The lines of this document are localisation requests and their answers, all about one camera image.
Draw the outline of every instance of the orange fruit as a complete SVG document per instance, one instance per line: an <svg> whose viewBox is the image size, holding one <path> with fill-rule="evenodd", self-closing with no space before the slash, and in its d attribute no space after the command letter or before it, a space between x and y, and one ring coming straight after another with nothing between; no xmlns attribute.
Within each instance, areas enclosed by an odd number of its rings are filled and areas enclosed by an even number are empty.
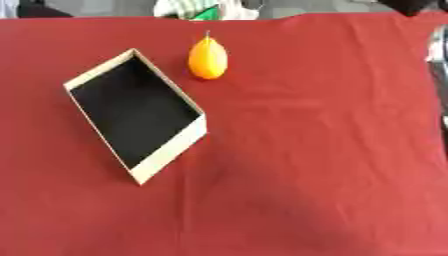
<svg viewBox="0 0 448 256"><path fill-rule="evenodd" d="M227 52L208 35L193 46L188 66L194 75L203 79L216 79L227 69Z"/></svg>

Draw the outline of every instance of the box side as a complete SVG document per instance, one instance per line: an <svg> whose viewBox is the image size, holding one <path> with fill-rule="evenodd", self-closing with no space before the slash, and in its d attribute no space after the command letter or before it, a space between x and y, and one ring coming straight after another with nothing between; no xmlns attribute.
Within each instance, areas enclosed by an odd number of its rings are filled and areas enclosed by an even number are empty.
<svg viewBox="0 0 448 256"><path fill-rule="evenodd" d="M92 126L92 128L96 131L96 133L98 134L98 136L101 138L101 140L106 144L106 146L110 149L110 151L112 152L112 154L115 156L115 158L118 159L118 161L120 162L120 164L128 171L130 172L128 166L123 162L123 160L121 160L121 158L118 156L117 152L115 152L115 150L112 148L112 146L109 144L109 142L106 140L106 138L103 136L103 134L100 132L100 130L98 130L98 128L95 126L95 124L92 122L92 120L90 119L90 117L87 115L87 113L84 111L84 109L82 109L81 105L79 105L78 101L76 101L75 97L73 97L73 95L70 93L70 91L68 91L68 95L69 97L72 99L72 101L75 103L75 105L78 107L78 109L81 111L81 113L84 115L84 117L87 119L87 121L89 122L90 126Z"/></svg>
<svg viewBox="0 0 448 256"><path fill-rule="evenodd" d="M204 111L194 102L182 89L177 86L170 78L168 78L158 67L156 67L148 58L141 54L137 49L134 50L134 55L137 56L143 63L145 63L154 73L165 81L165 83L173 89L191 108L199 114L204 114Z"/></svg>
<svg viewBox="0 0 448 256"><path fill-rule="evenodd" d="M140 164L132 168L130 174L142 185L206 133L206 119L205 115L202 114Z"/></svg>
<svg viewBox="0 0 448 256"><path fill-rule="evenodd" d="M120 64L123 64L124 62L130 60L134 56L134 49L129 49L125 51L124 53L114 57L113 59L110 59L92 69L90 69L87 72L82 73L81 75L73 78L72 80L64 83L64 87L70 91L78 86L81 86L85 82L95 78L96 76L99 76L117 66Z"/></svg>
<svg viewBox="0 0 448 256"><path fill-rule="evenodd" d="M127 50L126 52L118 55L117 57L114 57L96 67L94 67L93 69L79 75L78 77L75 77L74 79L66 82L64 84L64 87L67 91L67 94L69 95L69 97L72 99L72 101L75 103L75 105L78 107L78 109L81 111L81 113L84 115L84 117L87 119L87 121L89 122L90 126L96 131L96 133L99 135L99 137L101 138L101 140L106 144L106 146L110 149L110 151L112 152L112 154L115 156L115 158L118 159L119 163L129 172L129 168L127 167L127 165L123 162L123 160L121 160L121 158L118 156L118 154L115 152L115 150L112 148L112 146L109 144L109 142L106 140L106 138L103 136L103 134L100 132L100 130L98 130L98 128L95 126L95 124L93 123L93 121L90 119L90 117L87 115L87 113L84 111L84 109L81 107L81 105L79 105L78 101L75 99L75 97L73 97L71 90L81 86L82 84L84 84L85 82L89 81L90 79L99 76L117 66L119 66L120 64L123 64L124 62L128 61L129 59L131 59L134 56L134 51L133 49Z"/></svg>

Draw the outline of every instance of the red cloth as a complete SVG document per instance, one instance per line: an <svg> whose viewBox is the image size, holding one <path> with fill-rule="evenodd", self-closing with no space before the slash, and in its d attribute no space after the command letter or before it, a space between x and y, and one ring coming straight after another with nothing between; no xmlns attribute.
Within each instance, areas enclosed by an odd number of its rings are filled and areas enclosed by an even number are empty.
<svg viewBox="0 0 448 256"><path fill-rule="evenodd" d="M424 62L445 22L0 21L0 255L448 254L448 169ZM186 54L206 29L230 69L204 82ZM62 87L130 47L209 128L143 187Z"/></svg>

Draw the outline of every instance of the box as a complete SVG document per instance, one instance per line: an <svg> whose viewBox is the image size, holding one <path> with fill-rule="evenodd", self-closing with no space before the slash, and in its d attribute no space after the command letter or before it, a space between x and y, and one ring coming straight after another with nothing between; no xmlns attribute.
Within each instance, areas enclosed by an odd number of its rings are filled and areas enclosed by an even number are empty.
<svg viewBox="0 0 448 256"><path fill-rule="evenodd" d="M204 111L136 49L64 87L139 184L207 132Z"/></svg>

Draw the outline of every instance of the white cloth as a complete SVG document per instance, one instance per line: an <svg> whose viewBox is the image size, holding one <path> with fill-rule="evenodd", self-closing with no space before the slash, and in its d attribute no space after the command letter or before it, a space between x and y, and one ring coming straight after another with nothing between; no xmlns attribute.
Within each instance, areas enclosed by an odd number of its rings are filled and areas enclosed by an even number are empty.
<svg viewBox="0 0 448 256"><path fill-rule="evenodd" d="M191 19L215 5L219 5L221 20L255 20L259 16L258 10L244 8L241 0L158 0L153 12L156 17L177 14L180 19Z"/></svg>
<svg viewBox="0 0 448 256"><path fill-rule="evenodd" d="M17 18L19 0L0 0L0 18Z"/></svg>

